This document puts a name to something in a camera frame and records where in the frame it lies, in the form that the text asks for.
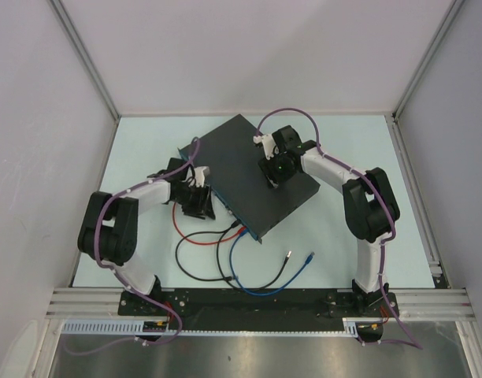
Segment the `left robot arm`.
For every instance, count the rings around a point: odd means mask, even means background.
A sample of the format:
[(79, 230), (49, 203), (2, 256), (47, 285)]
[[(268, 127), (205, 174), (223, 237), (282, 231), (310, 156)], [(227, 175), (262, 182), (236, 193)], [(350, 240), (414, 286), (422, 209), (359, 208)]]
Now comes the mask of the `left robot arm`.
[(136, 252), (139, 216), (173, 202), (189, 217), (215, 219), (209, 167), (170, 158), (168, 167), (117, 194), (96, 191), (89, 198), (77, 240), (79, 250), (99, 267), (113, 272), (126, 290), (138, 293), (136, 306), (145, 314), (163, 305), (161, 283)]

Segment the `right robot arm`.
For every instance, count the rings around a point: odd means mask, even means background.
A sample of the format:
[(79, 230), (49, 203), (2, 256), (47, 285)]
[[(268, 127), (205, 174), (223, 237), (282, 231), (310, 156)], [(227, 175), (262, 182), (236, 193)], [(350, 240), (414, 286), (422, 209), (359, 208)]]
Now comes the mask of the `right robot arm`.
[(362, 316), (372, 315), (387, 294), (385, 247), (396, 236), (395, 222), (400, 218), (387, 173), (380, 168), (359, 171), (324, 152), (319, 143), (303, 142), (290, 125), (272, 134), (256, 132), (253, 141), (264, 151), (258, 165), (270, 187), (305, 173), (342, 194), (347, 227), (358, 245), (352, 306)]

